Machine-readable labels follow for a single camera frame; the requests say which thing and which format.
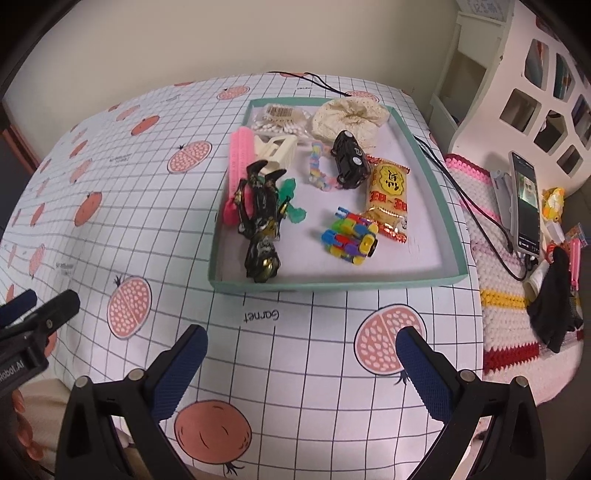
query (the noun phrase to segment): colorful block toy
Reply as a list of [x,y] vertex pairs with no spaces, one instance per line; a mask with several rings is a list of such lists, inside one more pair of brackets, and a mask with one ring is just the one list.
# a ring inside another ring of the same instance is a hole
[[322,243],[332,255],[361,265],[378,246],[378,225],[342,207],[335,215],[339,220],[322,234]]

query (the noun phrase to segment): black action figure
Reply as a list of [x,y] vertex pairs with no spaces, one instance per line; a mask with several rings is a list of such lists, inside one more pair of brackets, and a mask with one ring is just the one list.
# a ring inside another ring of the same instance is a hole
[[[259,172],[267,165],[267,160],[258,160],[246,168],[247,179],[241,179],[234,194],[234,203],[238,207],[240,224],[238,233],[248,238],[246,276],[257,283],[264,283],[277,275],[281,266],[273,241],[279,238],[279,225],[286,216],[290,198],[278,206],[279,192],[275,182],[285,174],[284,168],[265,175],[264,182]],[[244,204],[244,188],[249,185],[254,197],[252,218],[248,218]]]

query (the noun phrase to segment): beige wall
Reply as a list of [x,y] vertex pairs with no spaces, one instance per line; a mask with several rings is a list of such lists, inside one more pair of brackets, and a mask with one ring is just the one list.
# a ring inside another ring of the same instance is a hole
[[455,0],[82,0],[33,50],[5,103],[39,155],[75,123],[184,80],[266,70],[361,77],[425,112]]

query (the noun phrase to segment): pomegranate print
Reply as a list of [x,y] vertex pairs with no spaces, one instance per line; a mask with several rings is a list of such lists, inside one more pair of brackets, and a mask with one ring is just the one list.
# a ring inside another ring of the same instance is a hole
[[90,217],[92,217],[98,210],[102,199],[103,194],[101,192],[89,193],[86,200],[82,202],[82,205],[80,205],[76,211],[74,225],[82,226],[90,220]]
[[31,226],[35,226],[37,224],[39,217],[43,213],[44,208],[45,203],[42,203],[41,205],[39,205],[39,207],[37,207],[37,210],[35,210],[35,213],[33,213],[33,217],[31,218]]
[[17,245],[14,244],[12,246],[12,250],[10,250],[10,255],[8,255],[8,262],[7,262],[8,268],[10,268],[10,265],[12,265],[12,260],[14,260],[14,257],[16,254],[17,254]]
[[45,171],[45,169],[49,166],[50,163],[51,163],[51,159],[48,158],[47,161],[43,164],[43,166],[39,169],[39,173],[43,173]]
[[88,129],[85,128],[84,130],[80,130],[76,136],[74,138],[72,138],[72,145],[74,145],[76,142],[78,142],[79,139],[82,138],[82,136],[86,133]]
[[363,92],[361,90],[351,90],[347,93],[351,95],[351,97],[371,98],[372,100],[379,102],[379,98],[376,97],[373,93]]
[[355,356],[359,364],[375,375],[393,375],[404,368],[396,356],[396,334],[413,326],[426,338],[421,316],[408,305],[389,305],[372,313],[355,335]]
[[88,160],[85,160],[80,165],[78,165],[78,167],[76,167],[76,169],[74,170],[74,172],[72,172],[72,175],[70,176],[70,183],[76,183],[78,179],[82,175],[84,175],[84,172],[90,168],[91,165],[92,158],[89,158]]
[[250,91],[250,87],[242,85],[240,87],[229,87],[224,88],[220,93],[217,94],[218,100],[232,100],[233,98],[240,97]]
[[224,465],[236,475],[238,460],[248,450],[252,429],[245,416],[221,400],[204,400],[184,408],[174,421],[174,434],[183,451],[195,460]]
[[75,156],[77,156],[78,153],[80,153],[80,151],[86,146],[87,143],[88,140],[84,140],[81,144],[77,145],[76,148],[72,150],[72,153],[70,153],[70,158],[74,158]]
[[45,245],[41,244],[41,245],[39,245],[37,250],[35,250],[35,252],[33,253],[33,256],[31,257],[31,261],[29,262],[29,275],[31,277],[34,277],[35,273],[37,273],[37,270],[39,270],[39,267],[41,266],[41,262],[43,261],[44,255],[45,255]]
[[131,136],[135,137],[136,135],[144,133],[148,128],[153,127],[158,123],[160,117],[158,115],[149,116],[148,118],[144,118],[140,123],[138,123],[135,127],[131,130]]
[[125,120],[127,117],[129,117],[132,113],[134,113],[138,109],[139,109],[139,105],[130,106],[127,110],[123,110],[119,115],[117,115],[117,118],[115,118],[115,121],[121,122],[122,120]]
[[148,318],[152,307],[150,284],[141,277],[129,277],[123,283],[115,278],[117,289],[107,305],[107,323],[113,335],[128,339]]
[[19,218],[20,216],[21,216],[21,209],[18,209],[18,210],[17,210],[17,214],[16,214],[16,215],[14,216],[14,218],[12,219],[12,225],[11,225],[11,226],[14,226],[14,225],[16,224],[16,222],[17,222],[17,220],[18,220],[18,218]]
[[181,145],[168,161],[170,173],[185,173],[199,165],[209,155],[212,145],[209,142],[199,141],[189,145]]
[[41,185],[39,186],[39,188],[37,190],[37,194],[35,195],[35,198],[39,198],[39,195],[41,195],[43,193],[43,190],[45,190],[45,187],[47,187],[48,183],[49,183],[49,179],[43,180],[43,183],[41,183]]
[[6,292],[6,303],[11,301],[14,298],[14,283],[8,287],[8,291]]

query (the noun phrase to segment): black toy car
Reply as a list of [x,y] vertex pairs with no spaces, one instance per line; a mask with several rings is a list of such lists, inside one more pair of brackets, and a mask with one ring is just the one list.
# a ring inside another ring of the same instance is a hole
[[337,181],[344,189],[356,189],[371,173],[363,150],[348,130],[337,135],[330,153],[336,160],[339,176]]

